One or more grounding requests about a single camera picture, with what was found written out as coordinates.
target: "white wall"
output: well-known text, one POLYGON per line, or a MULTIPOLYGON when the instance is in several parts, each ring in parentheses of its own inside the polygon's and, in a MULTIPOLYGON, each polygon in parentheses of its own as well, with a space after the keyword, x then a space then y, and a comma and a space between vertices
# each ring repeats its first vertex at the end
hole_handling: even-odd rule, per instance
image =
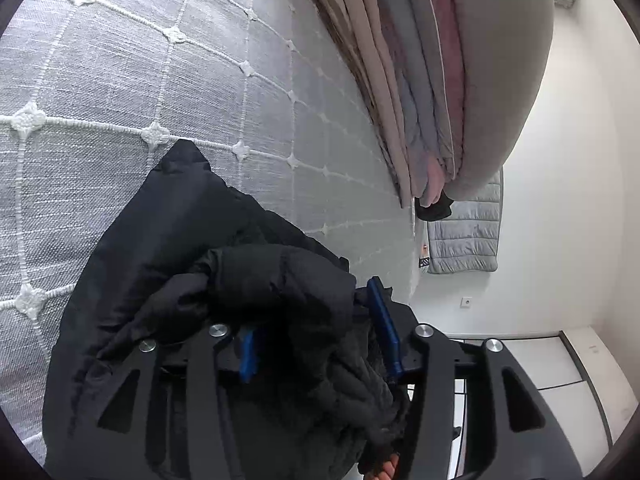
POLYGON ((574 13, 610 95, 624 178, 620 273, 596 329, 640 396, 640 44, 613 0, 578 0, 574 13))
POLYGON ((540 94, 504 167, 498 270, 424 275, 412 299, 420 320, 446 333, 529 334, 597 319, 622 234, 613 124, 577 22, 557 10, 540 94), (462 296, 471 309, 460 309, 462 296))

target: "finger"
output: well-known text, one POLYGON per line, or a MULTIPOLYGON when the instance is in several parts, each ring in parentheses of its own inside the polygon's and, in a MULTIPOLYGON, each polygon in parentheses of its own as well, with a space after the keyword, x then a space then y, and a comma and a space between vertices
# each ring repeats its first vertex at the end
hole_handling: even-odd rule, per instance
POLYGON ((391 462, 385 462, 382 465, 383 471, 389 475, 389 478, 393 478, 396 473, 396 468, 393 466, 391 462))

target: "quilted mat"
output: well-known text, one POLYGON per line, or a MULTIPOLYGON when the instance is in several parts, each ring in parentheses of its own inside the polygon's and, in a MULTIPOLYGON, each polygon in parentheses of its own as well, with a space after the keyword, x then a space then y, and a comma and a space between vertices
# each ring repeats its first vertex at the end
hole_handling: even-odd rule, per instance
POLYGON ((0 406, 30 452, 74 283, 176 139, 407 301, 373 128, 312 0, 25 0, 0 39, 0 406))

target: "gray bedspread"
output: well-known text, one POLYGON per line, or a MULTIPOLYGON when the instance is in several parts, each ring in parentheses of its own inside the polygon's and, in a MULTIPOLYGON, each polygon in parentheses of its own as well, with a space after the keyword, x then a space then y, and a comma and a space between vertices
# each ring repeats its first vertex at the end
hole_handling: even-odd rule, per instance
POLYGON ((449 218, 427 224, 430 274, 498 268, 502 184, 500 170, 471 200, 454 202, 449 218))

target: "gray pillow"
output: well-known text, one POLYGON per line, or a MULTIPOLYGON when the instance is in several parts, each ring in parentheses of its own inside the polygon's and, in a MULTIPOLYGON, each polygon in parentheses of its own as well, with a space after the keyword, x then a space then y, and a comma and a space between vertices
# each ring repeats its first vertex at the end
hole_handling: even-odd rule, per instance
POLYGON ((447 196, 465 200, 500 169, 538 94, 554 0, 455 0, 465 61, 463 158, 447 196))

